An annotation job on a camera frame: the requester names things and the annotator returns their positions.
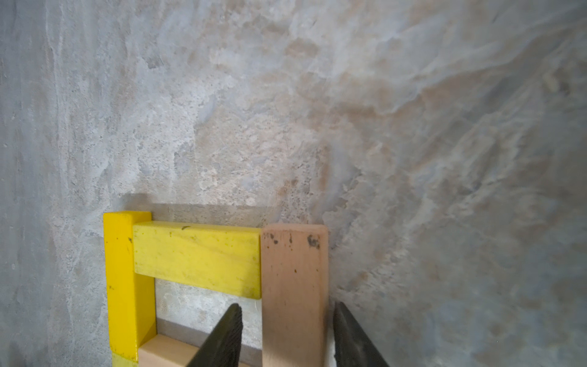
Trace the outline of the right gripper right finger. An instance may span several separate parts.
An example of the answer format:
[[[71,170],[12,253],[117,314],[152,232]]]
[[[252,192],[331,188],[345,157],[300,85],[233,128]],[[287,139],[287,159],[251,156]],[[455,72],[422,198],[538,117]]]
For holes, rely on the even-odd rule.
[[[389,367],[343,302],[333,312],[335,360],[338,367]]]

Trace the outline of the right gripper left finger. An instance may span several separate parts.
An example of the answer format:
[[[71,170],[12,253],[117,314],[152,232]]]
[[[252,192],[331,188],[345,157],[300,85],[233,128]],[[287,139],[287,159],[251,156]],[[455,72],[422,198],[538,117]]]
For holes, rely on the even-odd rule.
[[[242,348],[242,308],[231,304],[187,367],[237,367]]]

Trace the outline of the natural wood block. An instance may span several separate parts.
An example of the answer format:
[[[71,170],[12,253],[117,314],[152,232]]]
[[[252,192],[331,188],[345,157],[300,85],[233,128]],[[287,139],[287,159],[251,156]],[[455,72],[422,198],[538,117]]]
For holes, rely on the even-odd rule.
[[[271,224],[261,232],[262,364],[322,366],[327,351],[329,231]]]
[[[158,334],[138,351],[139,366],[220,366],[226,359],[219,354],[219,344],[214,340],[206,340],[201,347],[180,342],[168,336]]]

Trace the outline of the yellow block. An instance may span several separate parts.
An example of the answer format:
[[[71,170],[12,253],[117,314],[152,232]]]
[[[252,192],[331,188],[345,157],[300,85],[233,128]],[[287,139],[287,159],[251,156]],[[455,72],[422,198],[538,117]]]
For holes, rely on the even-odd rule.
[[[241,298],[261,298],[261,230],[151,221],[133,226],[140,275]]]
[[[138,367],[138,363],[117,353],[112,353],[112,367]]]
[[[138,351],[157,335],[154,278],[135,273],[133,226],[150,212],[103,215],[109,345],[138,363]]]

